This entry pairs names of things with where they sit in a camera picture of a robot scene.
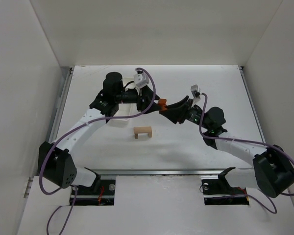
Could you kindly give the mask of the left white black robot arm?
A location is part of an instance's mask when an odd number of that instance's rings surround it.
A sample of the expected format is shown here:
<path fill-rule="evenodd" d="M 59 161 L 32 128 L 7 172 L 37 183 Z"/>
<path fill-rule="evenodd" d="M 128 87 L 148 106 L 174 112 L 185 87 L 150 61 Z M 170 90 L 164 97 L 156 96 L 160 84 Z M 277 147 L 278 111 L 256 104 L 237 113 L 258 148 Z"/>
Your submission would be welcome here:
<path fill-rule="evenodd" d="M 110 72 L 103 81 L 102 90 L 90 104 L 86 113 L 63 136 L 55 142 L 43 142 L 38 152 L 39 186 L 45 195 L 56 191 L 46 191 L 43 180 L 47 179 L 63 188 L 83 186 L 96 191 L 100 186 L 100 175 L 86 167 L 76 167 L 74 156 L 88 138 L 108 121 L 117 119 L 115 115 L 120 103 L 136 103 L 139 113 L 130 116 L 139 117 L 150 113 L 156 107 L 156 86 L 150 73 L 137 68 L 134 76 L 135 88 L 125 90 L 123 76 L 119 72 Z"/>

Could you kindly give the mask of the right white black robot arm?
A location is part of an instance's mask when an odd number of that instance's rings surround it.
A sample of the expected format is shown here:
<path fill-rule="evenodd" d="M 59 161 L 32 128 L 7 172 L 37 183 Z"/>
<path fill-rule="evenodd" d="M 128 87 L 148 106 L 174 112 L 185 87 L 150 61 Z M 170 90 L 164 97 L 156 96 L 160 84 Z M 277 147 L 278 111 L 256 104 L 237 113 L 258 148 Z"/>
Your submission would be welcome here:
<path fill-rule="evenodd" d="M 225 188 L 257 188 L 266 196 L 275 198 L 294 184 L 294 161 L 279 146 L 263 142 L 242 140 L 223 128 L 224 112 L 219 107 L 206 110 L 193 104 L 186 96 L 178 103 L 167 105 L 158 101 L 159 113 L 174 124 L 189 121 L 199 126 L 207 146 L 229 153 L 248 163 L 251 169 L 230 167 L 218 175 Z"/>

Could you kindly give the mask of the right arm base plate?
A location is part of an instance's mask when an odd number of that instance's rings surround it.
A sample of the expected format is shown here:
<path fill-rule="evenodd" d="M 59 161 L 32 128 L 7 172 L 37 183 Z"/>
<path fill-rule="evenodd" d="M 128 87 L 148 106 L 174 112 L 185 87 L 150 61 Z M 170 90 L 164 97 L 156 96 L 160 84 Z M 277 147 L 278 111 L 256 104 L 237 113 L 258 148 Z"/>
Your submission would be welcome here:
<path fill-rule="evenodd" d="M 199 189 L 203 193 L 206 206 L 249 206 L 246 188 L 233 188 L 218 178 L 202 178 Z"/>

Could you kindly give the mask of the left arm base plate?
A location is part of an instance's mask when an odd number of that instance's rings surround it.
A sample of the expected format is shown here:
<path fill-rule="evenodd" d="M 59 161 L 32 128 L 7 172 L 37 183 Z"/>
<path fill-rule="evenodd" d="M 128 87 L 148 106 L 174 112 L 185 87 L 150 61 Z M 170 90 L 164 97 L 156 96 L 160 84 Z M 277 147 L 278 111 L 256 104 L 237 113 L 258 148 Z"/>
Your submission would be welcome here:
<path fill-rule="evenodd" d="M 99 188 L 93 192 L 84 186 L 77 187 L 75 206 L 113 206 L 116 190 L 116 178 L 104 176 Z"/>

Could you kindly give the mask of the white plastic tray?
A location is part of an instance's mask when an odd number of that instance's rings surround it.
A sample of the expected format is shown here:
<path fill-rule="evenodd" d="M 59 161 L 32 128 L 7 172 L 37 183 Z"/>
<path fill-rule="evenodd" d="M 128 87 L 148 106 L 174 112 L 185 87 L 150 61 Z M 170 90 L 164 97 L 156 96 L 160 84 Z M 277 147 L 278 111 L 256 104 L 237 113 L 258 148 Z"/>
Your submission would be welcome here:
<path fill-rule="evenodd" d="M 135 88 L 134 78 L 124 77 L 122 81 L 124 86 L 128 84 L 127 87 L 125 88 L 126 90 Z M 119 110 L 116 112 L 115 116 L 116 117 L 131 116 L 135 113 L 135 106 L 136 106 L 135 104 L 130 104 L 130 103 L 119 104 Z M 113 127 L 123 128 L 123 127 L 126 127 L 129 124 L 129 122 L 130 122 L 129 118 L 113 119 L 109 121 L 109 125 Z"/>

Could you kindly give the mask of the orange arch wood block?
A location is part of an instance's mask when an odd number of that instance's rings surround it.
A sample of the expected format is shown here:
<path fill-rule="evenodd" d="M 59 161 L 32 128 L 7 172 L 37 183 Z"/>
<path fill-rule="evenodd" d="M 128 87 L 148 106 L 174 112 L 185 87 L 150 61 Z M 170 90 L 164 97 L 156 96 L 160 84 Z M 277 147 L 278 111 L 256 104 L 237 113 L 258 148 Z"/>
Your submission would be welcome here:
<path fill-rule="evenodd" d="M 160 108 L 161 108 L 161 111 L 164 111 L 164 110 L 167 110 L 167 100 L 166 99 L 163 99 L 163 98 L 160 98 L 159 100 L 158 100 L 158 105 L 160 106 Z"/>

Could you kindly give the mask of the long light wood block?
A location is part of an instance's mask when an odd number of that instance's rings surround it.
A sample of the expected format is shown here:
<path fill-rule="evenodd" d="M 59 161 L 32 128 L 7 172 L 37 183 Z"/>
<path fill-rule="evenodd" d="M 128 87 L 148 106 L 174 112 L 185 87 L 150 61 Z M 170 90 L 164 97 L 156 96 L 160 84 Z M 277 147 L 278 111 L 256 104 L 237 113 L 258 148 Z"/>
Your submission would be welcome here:
<path fill-rule="evenodd" d="M 145 126 L 145 127 L 134 127 L 134 134 L 152 134 L 152 128 L 151 126 Z"/>

